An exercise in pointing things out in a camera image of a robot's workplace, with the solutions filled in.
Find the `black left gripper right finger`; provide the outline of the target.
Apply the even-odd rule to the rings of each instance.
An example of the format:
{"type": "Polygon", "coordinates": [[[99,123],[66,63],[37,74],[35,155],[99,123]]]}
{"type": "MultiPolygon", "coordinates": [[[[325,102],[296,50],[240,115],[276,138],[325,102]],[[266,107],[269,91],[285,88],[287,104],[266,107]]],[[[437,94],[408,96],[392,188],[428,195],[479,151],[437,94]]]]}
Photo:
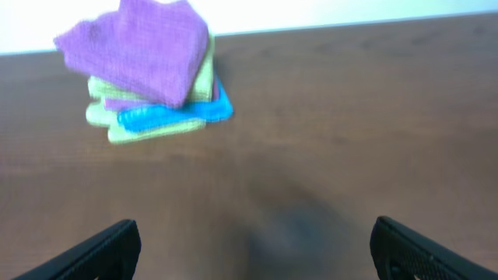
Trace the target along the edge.
{"type": "Polygon", "coordinates": [[[389,218],[377,218],[370,254],[380,280],[497,280],[490,271],[389,218]]]}

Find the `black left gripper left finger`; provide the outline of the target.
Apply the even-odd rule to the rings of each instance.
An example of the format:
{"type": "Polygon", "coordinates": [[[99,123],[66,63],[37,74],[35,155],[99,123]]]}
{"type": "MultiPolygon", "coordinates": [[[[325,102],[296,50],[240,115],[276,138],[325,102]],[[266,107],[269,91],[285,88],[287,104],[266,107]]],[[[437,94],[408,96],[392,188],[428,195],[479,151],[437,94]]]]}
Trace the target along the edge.
{"type": "Polygon", "coordinates": [[[15,280],[132,280],[141,252],[137,223],[124,219],[15,280]]]}

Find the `purple microfibre cloth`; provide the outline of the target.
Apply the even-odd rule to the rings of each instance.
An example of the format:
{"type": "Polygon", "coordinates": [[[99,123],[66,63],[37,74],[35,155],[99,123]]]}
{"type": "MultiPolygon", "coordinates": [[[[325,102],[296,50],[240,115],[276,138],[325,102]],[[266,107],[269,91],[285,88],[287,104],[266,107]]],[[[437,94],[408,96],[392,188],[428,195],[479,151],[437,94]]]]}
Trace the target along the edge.
{"type": "Polygon", "coordinates": [[[170,107],[186,101],[209,46],[187,1],[127,0],[55,37],[68,68],[170,107]]]}

